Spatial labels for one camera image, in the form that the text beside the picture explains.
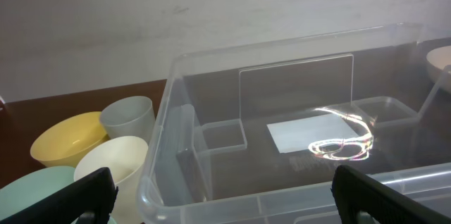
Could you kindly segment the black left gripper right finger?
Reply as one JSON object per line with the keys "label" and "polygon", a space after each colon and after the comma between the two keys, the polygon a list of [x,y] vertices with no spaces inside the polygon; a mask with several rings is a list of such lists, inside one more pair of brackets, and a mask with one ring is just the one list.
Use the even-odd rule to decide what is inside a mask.
{"label": "black left gripper right finger", "polygon": [[450,218],[396,192],[382,183],[341,165],[335,170],[331,192],[341,222],[357,224],[367,213],[379,223],[444,223]]}

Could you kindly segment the light green bowl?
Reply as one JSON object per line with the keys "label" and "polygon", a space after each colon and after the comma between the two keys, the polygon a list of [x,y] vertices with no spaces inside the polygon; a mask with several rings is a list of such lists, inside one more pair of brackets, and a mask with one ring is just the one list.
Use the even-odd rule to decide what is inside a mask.
{"label": "light green bowl", "polygon": [[60,189],[76,182],[75,169],[68,166],[45,168],[30,173],[1,189],[1,221]]}

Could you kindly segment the yellow bowl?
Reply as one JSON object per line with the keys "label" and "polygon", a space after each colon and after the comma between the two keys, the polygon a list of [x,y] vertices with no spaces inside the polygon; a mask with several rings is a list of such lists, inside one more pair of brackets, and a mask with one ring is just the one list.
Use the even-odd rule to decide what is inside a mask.
{"label": "yellow bowl", "polygon": [[93,148],[109,140],[93,111],[67,118],[43,132],[30,148],[31,157],[46,167],[76,167]]}

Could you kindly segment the beige plate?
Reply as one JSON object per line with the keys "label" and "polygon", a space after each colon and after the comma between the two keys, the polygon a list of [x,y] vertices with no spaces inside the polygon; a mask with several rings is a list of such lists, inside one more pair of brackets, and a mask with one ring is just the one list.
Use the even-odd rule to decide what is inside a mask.
{"label": "beige plate", "polygon": [[450,65],[450,46],[434,49],[426,55],[426,69],[429,78],[436,83],[445,66]]}

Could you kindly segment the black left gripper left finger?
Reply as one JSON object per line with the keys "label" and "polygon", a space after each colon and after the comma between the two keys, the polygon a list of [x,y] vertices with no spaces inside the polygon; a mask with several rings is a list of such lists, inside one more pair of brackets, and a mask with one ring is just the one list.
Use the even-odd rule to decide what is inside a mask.
{"label": "black left gripper left finger", "polygon": [[3,224],[107,224],[118,196],[109,168],[99,168],[41,201],[3,219]]}

